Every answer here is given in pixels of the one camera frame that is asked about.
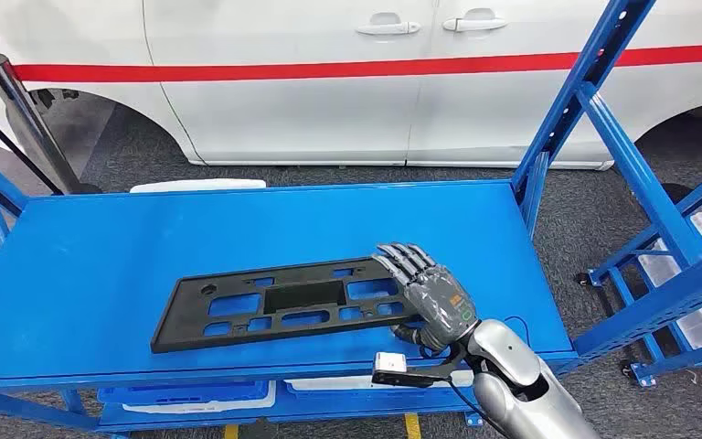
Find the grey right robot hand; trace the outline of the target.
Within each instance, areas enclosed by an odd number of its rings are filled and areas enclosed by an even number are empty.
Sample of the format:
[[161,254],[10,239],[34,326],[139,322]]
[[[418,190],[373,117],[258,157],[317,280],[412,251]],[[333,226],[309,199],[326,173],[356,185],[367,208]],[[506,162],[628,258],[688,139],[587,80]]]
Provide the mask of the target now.
[[471,332],[479,322],[476,307],[452,272],[436,263],[420,246],[379,244],[372,258],[380,263],[423,320],[421,327],[391,328],[395,337],[437,354]]

